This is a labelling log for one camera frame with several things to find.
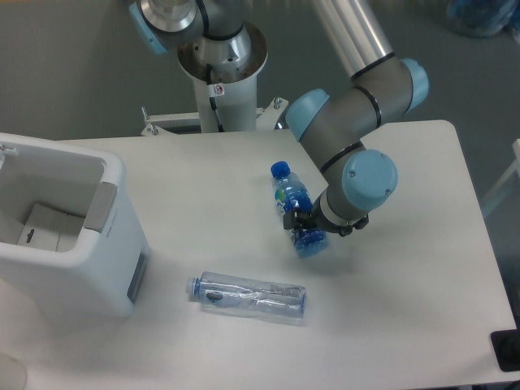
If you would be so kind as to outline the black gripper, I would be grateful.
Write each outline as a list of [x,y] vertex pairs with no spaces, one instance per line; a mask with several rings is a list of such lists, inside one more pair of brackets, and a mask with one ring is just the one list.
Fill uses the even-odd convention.
[[348,223],[343,219],[336,221],[325,216],[321,209],[305,211],[301,208],[292,208],[283,216],[284,230],[305,230],[314,227],[314,224],[325,232],[334,233],[341,237],[351,235],[354,231],[360,231],[370,222],[369,215],[366,214],[362,218],[352,223]]

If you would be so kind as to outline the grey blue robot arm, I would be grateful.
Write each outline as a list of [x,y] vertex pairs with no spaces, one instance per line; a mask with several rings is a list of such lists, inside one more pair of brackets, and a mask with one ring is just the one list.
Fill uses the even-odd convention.
[[[191,78],[203,132],[259,128],[257,76],[267,62],[267,42],[244,17],[242,1],[135,1],[130,14],[149,48],[174,51]],[[328,96],[310,92],[287,111],[288,126],[327,181],[312,206],[284,217],[285,228],[322,228],[340,236],[363,229],[371,206],[350,164],[365,149],[361,137],[333,123]]]

